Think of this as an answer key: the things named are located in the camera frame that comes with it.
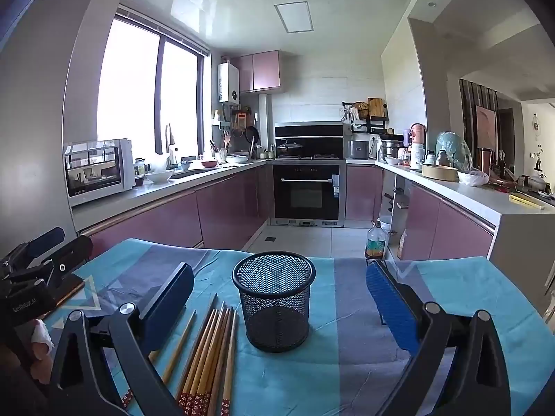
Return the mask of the person's left hand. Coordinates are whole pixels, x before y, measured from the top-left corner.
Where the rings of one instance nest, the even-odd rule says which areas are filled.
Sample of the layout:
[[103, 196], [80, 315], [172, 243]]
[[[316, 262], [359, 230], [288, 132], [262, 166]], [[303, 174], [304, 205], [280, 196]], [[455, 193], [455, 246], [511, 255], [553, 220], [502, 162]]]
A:
[[33, 379], [47, 385], [50, 383], [53, 370], [54, 361], [51, 352], [54, 349], [54, 343], [45, 323], [40, 319], [34, 319], [33, 322], [34, 330], [30, 341], [32, 352], [30, 373]]

